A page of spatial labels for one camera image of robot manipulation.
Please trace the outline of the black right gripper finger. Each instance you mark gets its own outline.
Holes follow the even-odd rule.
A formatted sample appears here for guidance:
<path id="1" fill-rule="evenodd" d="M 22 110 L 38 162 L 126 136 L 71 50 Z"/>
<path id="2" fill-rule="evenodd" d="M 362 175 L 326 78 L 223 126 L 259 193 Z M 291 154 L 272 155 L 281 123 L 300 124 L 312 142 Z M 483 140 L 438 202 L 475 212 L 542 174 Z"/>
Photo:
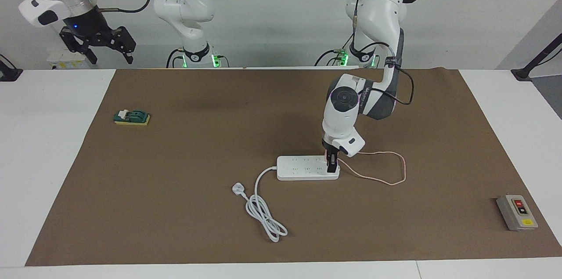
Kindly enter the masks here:
<path id="1" fill-rule="evenodd" d="M 67 49 L 72 53 L 80 53 L 90 61 L 91 64 L 97 64 L 97 57 L 90 49 L 90 45 L 86 43 L 79 43 L 75 35 L 70 30 L 61 30 L 59 37 L 66 45 Z"/>
<path id="2" fill-rule="evenodd" d="M 132 53 L 135 50 L 136 42 L 126 27 L 120 26 L 110 32 L 109 47 L 120 52 L 129 65 L 133 63 Z"/>

